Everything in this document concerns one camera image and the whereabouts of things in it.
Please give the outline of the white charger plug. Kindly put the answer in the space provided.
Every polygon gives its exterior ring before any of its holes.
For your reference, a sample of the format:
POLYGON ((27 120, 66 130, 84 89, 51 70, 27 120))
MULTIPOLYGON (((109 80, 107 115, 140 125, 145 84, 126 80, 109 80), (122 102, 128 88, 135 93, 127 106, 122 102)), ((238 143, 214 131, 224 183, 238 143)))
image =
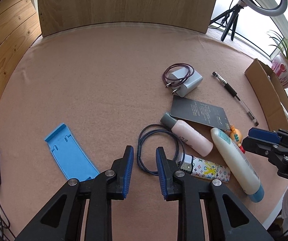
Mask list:
POLYGON ((174 71, 164 75, 166 88, 172 90, 173 95, 185 97, 192 90, 196 89, 203 80, 202 75, 193 68, 184 66, 176 67, 174 71))

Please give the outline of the black tripod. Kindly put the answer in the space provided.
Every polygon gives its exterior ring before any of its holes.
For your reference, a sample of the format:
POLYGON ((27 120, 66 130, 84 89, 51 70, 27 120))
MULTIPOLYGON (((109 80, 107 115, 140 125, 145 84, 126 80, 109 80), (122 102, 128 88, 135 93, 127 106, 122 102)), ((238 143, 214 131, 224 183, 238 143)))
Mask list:
POLYGON ((224 28, 223 34, 220 37, 220 41, 225 40, 229 31, 231 31, 231 41, 233 41, 236 33, 238 14, 244 7, 245 6, 242 4, 242 1, 238 1, 232 8, 226 10, 210 21, 209 25, 216 23, 218 24, 218 28, 224 28))

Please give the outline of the red white flower pot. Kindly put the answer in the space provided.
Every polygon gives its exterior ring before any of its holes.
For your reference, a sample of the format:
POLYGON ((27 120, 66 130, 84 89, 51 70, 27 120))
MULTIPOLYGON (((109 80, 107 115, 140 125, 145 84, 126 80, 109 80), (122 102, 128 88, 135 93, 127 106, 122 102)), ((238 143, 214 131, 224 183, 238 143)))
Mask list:
POLYGON ((280 52, 272 60, 271 69, 277 75, 284 89, 288 88, 288 61, 280 52))

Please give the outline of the black printed card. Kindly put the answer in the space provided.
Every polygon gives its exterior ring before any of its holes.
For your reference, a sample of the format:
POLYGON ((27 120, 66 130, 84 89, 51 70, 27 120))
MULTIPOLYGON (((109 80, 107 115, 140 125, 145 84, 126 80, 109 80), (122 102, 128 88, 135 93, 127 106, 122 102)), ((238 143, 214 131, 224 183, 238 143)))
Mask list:
POLYGON ((204 102, 173 96, 170 114, 178 119, 215 127, 223 131, 230 130, 230 123, 224 109, 204 102))

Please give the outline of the colourful patterned lighter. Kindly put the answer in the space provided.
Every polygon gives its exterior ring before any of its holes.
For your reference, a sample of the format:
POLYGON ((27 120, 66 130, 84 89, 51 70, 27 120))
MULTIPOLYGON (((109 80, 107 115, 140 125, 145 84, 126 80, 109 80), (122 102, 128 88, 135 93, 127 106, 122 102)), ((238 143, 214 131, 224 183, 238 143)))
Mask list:
POLYGON ((227 166, 222 166, 217 163, 185 154, 183 163, 183 154, 177 159, 177 164, 180 169, 189 173, 192 176, 206 180, 218 179, 224 183, 228 183, 231 176, 231 171, 227 166))

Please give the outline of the orange cartoon figurine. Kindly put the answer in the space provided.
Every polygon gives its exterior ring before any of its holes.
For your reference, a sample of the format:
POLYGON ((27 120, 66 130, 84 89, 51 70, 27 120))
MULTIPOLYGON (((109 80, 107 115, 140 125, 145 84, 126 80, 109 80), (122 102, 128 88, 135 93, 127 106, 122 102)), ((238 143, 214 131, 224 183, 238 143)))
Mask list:
POLYGON ((230 125, 229 137, 243 153, 246 152, 242 146, 242 140, 243 140, 242 133, 240 132, 240 130, 235 128, 234 125, 230 125))

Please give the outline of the white lotion bottle blue cap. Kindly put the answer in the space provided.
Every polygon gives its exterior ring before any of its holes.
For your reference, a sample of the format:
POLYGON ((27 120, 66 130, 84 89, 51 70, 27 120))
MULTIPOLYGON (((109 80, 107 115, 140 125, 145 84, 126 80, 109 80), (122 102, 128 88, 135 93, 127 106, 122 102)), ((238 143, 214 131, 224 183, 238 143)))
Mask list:
POLYGON ((260 178, 244 153, 232 139, 218 128, 210 130, 211 138, 223 160, 252 202, 260 202, 265 195, 260 178))

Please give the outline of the blue phone stand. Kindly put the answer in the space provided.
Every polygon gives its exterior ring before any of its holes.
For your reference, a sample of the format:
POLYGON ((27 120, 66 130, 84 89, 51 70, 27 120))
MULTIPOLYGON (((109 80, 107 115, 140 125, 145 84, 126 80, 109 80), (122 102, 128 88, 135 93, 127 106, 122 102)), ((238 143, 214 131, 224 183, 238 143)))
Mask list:
POLYGON ((82 182, 100 174, 66 124, 60 124, 44 140, 67 180, 77 179, 82 182))

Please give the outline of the pink bottle grey cap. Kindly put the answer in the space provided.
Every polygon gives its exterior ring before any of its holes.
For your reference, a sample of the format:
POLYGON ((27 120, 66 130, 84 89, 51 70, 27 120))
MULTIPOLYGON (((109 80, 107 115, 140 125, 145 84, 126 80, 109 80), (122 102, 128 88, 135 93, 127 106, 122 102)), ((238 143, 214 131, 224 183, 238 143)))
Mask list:
POLYGON ((201 156, 206 157, 212 151, 213 143, 211 141, 185 121, 173 118, 169 112, 164 113, 160 122, 201 156))

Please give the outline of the black gel pen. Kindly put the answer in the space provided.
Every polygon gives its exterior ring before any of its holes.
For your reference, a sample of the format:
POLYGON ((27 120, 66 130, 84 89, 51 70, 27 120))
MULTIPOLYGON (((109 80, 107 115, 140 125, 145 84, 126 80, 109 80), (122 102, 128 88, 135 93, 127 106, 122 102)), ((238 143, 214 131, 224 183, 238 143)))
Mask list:
POLYGON ((244 103, 244 101, 240 98, 240 96, 235 91, 235 89, 218 73, 213 72, 212 75, 223 85, 226 91, 242 106, 242 108, 245 110, 246 114, 252 120, 254 125, 258 126, 259 125, 258 120, 254 116, 254 114, 251 112, 251 110, 248 108, 248 106, 244 103))

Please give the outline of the wooden headboard panel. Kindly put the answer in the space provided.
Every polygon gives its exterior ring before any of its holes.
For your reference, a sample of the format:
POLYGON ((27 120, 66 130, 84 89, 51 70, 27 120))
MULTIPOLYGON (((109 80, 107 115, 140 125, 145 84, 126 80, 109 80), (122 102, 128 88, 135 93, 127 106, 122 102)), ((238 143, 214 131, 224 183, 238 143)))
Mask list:
POLYGON ((145 22, 206 33, 216 0, 37 0, 43 36, 111 22, 145 22))

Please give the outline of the cardboard box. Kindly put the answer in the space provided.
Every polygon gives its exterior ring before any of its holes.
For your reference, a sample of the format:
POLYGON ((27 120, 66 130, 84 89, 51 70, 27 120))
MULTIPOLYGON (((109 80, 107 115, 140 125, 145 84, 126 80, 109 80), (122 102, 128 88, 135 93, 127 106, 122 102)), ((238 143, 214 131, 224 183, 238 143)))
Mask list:
POLYGON ((245 70, 270 131, 288 130, 288 95, 273 70, 254 59, 245 70))

